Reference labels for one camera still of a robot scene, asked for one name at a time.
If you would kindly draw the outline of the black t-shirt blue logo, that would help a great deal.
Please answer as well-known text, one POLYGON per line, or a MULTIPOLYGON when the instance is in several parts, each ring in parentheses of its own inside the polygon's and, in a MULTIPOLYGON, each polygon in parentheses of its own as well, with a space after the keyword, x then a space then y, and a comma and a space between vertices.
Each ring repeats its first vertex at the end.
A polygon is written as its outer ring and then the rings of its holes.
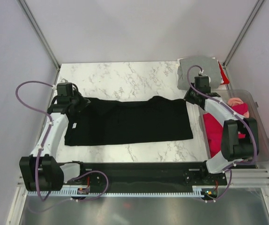
POLYGON ((147 101, 120 102, 90 98, 69 118, 66 146, 99 146, 191 140, 183 99, 154 96, 147 101))

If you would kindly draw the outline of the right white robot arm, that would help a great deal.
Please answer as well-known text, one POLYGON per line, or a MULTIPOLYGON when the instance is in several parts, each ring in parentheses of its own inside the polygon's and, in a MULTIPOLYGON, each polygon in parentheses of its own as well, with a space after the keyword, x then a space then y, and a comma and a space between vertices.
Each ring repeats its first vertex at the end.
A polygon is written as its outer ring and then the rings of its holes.
POLYGON ((185 100, 210 113, 223 127, 220 152, 207 160, 207 168, 199 172, 203 184, 211 184, 216 173, 232 166, 255 163, 259 151, 256 119, 238 114, 218 94, 207 95, 194 86, 187 91, 185 100))

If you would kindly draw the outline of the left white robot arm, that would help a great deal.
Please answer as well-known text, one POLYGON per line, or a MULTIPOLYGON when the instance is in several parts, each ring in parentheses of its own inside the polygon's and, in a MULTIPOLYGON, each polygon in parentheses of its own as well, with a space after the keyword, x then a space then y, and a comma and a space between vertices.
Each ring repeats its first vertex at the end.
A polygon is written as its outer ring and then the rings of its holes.
POLYGON ((57 95, 45 114, 48 119, 39 141, 28 157, 22 157, 19 167, 28 191, 60 191, 64 183, 73 180, 83 184, 87 172, 79 163, 57 163, 56 156, 61 138, 69 120, 77 116, 90 101, 79 92, 70 96, 57 95))

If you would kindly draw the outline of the folded red t-shirt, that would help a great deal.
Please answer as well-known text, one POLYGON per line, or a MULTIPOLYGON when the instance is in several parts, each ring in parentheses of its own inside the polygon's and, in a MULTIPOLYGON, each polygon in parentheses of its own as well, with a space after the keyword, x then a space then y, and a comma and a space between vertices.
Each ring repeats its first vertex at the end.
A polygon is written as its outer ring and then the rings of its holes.
POLYGON ((220 74, 221 74, 221 77, 222 77, 221 85, 227 85, 227 84, 230 83, 230 81, 229 81, 228 77, 226 76, 220 61, 217 61, 217 62, 218 62, 219 69, 220 69, 220 74))

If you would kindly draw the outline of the salmon pink t-shirt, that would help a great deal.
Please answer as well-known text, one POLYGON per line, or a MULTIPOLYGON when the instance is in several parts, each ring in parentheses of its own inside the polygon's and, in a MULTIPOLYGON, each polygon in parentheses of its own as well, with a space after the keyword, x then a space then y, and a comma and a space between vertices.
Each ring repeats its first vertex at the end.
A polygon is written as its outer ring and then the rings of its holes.
POLYGON ((244 116, 245 118, 250 117, 248 104, 244 103, 240 98, 233 97, 230 98, 227 102, 228 106, 230 106, 235 112, 244 116))

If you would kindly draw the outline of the magenta t-shirt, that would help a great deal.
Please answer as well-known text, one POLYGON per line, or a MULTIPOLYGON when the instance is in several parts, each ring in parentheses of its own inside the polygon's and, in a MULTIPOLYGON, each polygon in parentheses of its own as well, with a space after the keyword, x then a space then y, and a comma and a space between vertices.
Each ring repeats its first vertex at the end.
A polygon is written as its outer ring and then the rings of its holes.
MULTIPOLYGON (((232 105, 231 108, 246 118, 249 118, 250 116, 248 105, 246 103, 232 105)), ((204 114, 203 119, 209 144, 210 156, 213 158, 221 150, 223 128, 210 113, 204 114)))

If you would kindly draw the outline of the clear plastic bin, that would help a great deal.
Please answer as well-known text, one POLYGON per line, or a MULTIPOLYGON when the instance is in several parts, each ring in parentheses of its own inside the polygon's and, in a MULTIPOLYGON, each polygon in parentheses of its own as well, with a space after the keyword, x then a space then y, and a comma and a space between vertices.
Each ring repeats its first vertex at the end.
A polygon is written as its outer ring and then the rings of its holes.
POLYGON ((254 101, 252 95, 246 90, 214 90, 221 96, 226 103, 230 98, 240 98, 244 103, 248 105, 250 117, 255 118, 258 126, 259 137, 259 154, 257 155, 257 165, 269 164, 269 138, 265 132, 262 120, 258 113, 258 104, 254 101))

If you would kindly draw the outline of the left aluminium frame post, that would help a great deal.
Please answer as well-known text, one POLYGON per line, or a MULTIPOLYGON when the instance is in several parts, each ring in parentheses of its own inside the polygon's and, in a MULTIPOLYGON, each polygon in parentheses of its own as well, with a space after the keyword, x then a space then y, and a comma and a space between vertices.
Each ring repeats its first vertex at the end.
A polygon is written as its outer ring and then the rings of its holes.
POLYGON ((21 7, 23 13, 27 17, 29 23, 31 24, 35 34, 37 35, 39 41, 41 42, 43 48, 45 49, 47 55, 49 56, 50 60, 52 61, 53 65, 55 66, 57 71, 60 71, 60 63, 55 57, 55 54, 53 53, 53 50, 51 49, 45 35, 43 34, 37 20, 35 19, 31 8, 29 7, 26 0, 17 0, 17 3, 21 7))

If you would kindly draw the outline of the aluminium frame post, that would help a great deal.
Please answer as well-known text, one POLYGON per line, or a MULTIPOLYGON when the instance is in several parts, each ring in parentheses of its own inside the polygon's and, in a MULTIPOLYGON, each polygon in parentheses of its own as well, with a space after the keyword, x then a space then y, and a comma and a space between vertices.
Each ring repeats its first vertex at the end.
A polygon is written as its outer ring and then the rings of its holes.
POLYGON ((43 34, 37 20, 35 19, 31 8, 29 7, 26 0, 17 0, 17 3, 21 7, 23 13, 27 17, 29 23, 31 24, 35 34, 37 35, 39 41, 41 42, 43 48, 45 49, 47 55, 49 56, 50 60, 52 61, 53 65, 55 66, 57 71, 60 71, 60 63, 55 57, 55 54, 53 53, 53 50, 51 49, 45 35, 43 34))
POLYGON ((250 27, 252 26, 253 22, 255 21, 257 15, 259 14, 261 8, 263 7, 265 0, 257 0, 255 5, 253 6, 249 16, 247 17, 242 29, 240 30, 235 42, 233 43, 229 53, 227 54, 224 62, 222 63, 223 68, 226 68, 232 58, 234 57, 234 54, 240 47, 243 39, 245 38, 246 34, 248 33, 250 27))

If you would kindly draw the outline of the right aluminium frame post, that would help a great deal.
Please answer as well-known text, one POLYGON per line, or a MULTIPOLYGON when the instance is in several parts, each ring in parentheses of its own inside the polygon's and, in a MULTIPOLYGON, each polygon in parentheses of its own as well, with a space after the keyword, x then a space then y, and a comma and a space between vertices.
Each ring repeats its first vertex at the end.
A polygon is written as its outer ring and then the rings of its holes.
POLYGON ((229 53, 227 54, 224 62, 222 63, 223 68, 226 68, 232 58, 234 57, 234 54, 240 47, 243 39, 245 38, 246 34, 248 33, 250 27, 252 26, 253 22, 255 21, 257 15, 259 14, 261 8, 263 7, 265 0, 257 0, 255 5, 253 6, 249 16, 247 17, 242 29, 240 30, 235 42, 233 43, 229 53))

